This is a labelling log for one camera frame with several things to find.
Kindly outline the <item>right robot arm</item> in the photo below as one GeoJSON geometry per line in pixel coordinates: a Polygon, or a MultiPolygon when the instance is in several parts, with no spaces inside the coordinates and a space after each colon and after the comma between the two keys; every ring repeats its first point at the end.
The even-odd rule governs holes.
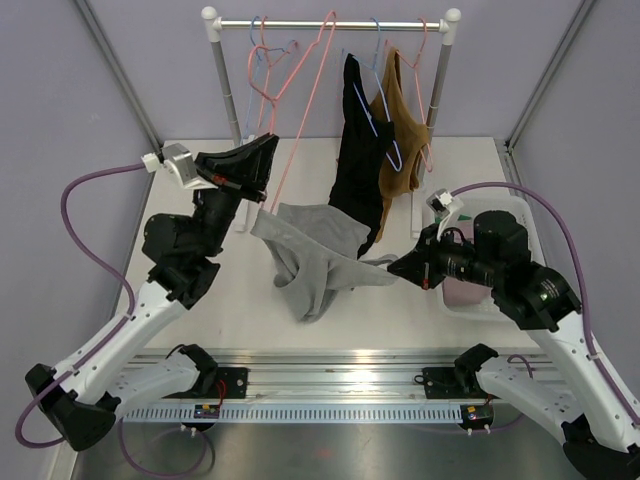
{"type": "Polygon", "coordinates": [[[454,384],[466,396],[481,391],[509,402],[551,434],[569,462],[587,479],[639,476],[639,423],[625,412],[587,349],[585,306],[557,271],[532,261],[527,229],[509,212],[479,214],[472,240],[424,228],[416,246],[391,263],[390,273],[424,289],[444,279],[491,290],[500,312],[553,362],[571,399],[519,374],[499,354],[478,344],[455,361],[454,384]]]}

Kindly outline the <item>pink tank top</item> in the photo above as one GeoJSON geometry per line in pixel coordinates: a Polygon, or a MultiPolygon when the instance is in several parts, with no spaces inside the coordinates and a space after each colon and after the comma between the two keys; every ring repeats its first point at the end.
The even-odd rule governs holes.
{"type": "MultiPolygon", "coordinates": [[[[473,221],[458,221],[455,227],[462,231],[466,240],[473,240],[473,221]]],[[[444,280],[442,292],[444,304],[449,308],[480,304],[490,296],[488,287],[465,283],[455,278],[446,278],[444,280]]]]}

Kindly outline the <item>light blue hanger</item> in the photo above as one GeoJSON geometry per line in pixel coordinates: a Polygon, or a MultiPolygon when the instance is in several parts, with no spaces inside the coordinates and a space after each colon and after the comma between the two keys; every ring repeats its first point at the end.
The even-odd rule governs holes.
{"type": "Polygon", "coordinates": [[[267,127],[269,120],[267,117],[274,113],[271,102],[261,95],[253,86],[259,80],[263,81],[263,90],[269,90],[271,74],[276,65],[282,60],[285,61],[283,80],[285,79],[289,66],[293,60],[293,54],[298,48],[298,42],[291,39],[285,46],[267,47],[254,52],[252,72],[249,74],[247,109],[244,116],[244,127],[242,130],[242,143],[248,143],[258,137],[267,127]]]}

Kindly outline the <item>grey tank top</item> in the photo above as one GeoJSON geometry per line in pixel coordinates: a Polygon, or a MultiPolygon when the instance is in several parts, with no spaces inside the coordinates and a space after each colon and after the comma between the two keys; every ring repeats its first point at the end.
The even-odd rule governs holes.
{"type": "Polygon", "coordinates": [[[370,232],[333,206],[285,203],[275,214],[261,209],[251,230],[269,250],[276,269],[274,286],[301,323],[318,321],[341,291],[396,282],[384,268],[395,256],[358,259],[370,232]]]}

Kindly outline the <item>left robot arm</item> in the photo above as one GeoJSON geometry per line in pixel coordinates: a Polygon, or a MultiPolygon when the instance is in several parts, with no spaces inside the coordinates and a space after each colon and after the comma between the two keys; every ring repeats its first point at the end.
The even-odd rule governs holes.
{"type": "Polygon", "coordinates": [[[149,403],[175,395],[205,398],[214,390],[218,364],[196,344],[133,373],[123,369],[207,295],[220,270],[214,259],[241,202],[260,204],[266,198],[278,143],[277,135],[267,133],[232,150],[197,155],[174,143],[136,164],[95,174],[166,171],[191,192],[194,210],[155,214],[146,221],[142,252],[152,263],[146,280],[134,289],[119,271],[111,272],[124,289],[125,309],[66,359],[28,371],[25,381],[33,399],[25,415],[39,409],[62,442],[80,452],[149,403]]]}

